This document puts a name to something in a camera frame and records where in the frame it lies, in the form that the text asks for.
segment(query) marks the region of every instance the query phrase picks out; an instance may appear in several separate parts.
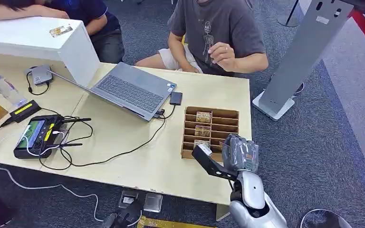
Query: water bottle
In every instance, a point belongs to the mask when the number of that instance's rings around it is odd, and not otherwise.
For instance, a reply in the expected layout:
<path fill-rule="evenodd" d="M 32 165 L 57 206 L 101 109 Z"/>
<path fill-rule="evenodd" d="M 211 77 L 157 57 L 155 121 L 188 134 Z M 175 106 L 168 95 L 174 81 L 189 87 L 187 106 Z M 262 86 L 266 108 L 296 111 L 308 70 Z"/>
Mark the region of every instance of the water bottle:
<path fill-rule="evenodd" d="M 27 103 L 27 99 L 19 94 L 17 89 L 2 76 L 0 76 L 0 94 L 17 108 Z"/>

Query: gray kiosk stand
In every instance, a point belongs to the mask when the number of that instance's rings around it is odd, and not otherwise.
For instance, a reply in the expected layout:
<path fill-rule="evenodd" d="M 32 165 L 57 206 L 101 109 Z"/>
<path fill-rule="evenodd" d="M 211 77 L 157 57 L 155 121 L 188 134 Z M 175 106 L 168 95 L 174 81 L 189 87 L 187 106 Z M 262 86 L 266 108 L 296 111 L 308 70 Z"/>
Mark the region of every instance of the gray kiosk stand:
<path fill-rule="evenodd" d="M 365 0 L 312 0 L 274 77 L 252 104 L 272 120 L 281 118 L 354 8 L 365 14 Z"/>

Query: gray t-shirt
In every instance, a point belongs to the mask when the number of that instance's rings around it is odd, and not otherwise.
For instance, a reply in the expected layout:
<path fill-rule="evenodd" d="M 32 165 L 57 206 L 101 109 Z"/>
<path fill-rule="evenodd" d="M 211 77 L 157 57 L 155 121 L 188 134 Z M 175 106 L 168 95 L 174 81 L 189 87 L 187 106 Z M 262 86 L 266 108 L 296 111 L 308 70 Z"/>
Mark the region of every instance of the gray t-shirt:
<path fill-rule="evenodd" d="M 178 0 L 168 21 L 171 32 L 185 34 L 188 49 L 205 74 L 233 76 L 212 63 L 208 50 L 217 42 L 229 44 L 236 58 L 265 53 L 253 15 L 246 0 Z"/>

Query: wooden table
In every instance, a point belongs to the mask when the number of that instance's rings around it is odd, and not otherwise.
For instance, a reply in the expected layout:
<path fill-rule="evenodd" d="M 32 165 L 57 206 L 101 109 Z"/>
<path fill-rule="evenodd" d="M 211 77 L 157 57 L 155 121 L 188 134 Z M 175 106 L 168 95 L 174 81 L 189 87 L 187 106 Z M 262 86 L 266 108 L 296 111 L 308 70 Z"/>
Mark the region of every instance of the wooden table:
<path fill-rule="evenodd" d="M 113 67 L 112 64 L 102 64 L 91 86 Z M 231 189 L 226 180 L 209 176 L 197 161 L 181 158 L 184 110 L 187 106 L 198 106 L 239 111 L 239 133 L 251 139 L 248 80 L 150 68 L 142 68 L 142 70 L 176 83 L 176 91 L 183 93 L 182 105 L 176 107 L 174 114 L 166 120 L 165 127 L 148 145 L 105 164 L 87 167 L 72 166 L 65 171 L 54 171 L 41 167 L 38 161 L 23 161 L 13 156 L 13 147 L 28 123 L 28 120 L 25 120 L 0 130 L 0 140 L 7 135 L 17 134 L 0 144 L 0 163 L 212 202 L 218 205 L 217 219 L 220 219 L 228 212 L 225 205 L 230 203 Z M 15 87 L 28 96 L 24 75 L 20 76 L 20 73 L 15 75 L 3 70 L 0 73 L 13 81 Z M 157 119 L 147 123 L 60 78 L 55 78 L 45 96 L 33 97 L 33 99 L 42 107 L 53 109 L 62 115 L 92 118 L 90 124 L 94 128 L 93 137 L 81 140 L 84 144 L 82 147 L 71 147 L 67 150 L 75 164 L 103 161 L 113 155 L 134 149 L 149 140 L 162 124 L 162 120 Z M 0 104 L 3 103 L 5 103 L 4 98 L 0 96 Z M 172 106 L 168 104 L 168 100 L 163 108 L 166 115 L 171 112 Z M 87 126 L 76 124 L 72 128 L 69 139 L 86 136 L 88 133 Z M 67 162 L 60 153 L 54 153 L 45 160 L 44 164 L 61 168 L 65 167 Z"/>

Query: black hair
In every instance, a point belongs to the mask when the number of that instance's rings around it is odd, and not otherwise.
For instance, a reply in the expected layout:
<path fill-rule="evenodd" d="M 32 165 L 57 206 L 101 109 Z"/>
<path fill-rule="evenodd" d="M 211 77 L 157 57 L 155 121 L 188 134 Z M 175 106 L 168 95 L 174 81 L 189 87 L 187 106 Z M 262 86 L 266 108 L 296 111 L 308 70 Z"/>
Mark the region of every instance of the black hair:
<path fill-rule="evenodd" d="M 15 11 L 35 4 L 36 0 L 0 0 L 0 5 L 11 8 Z"/>

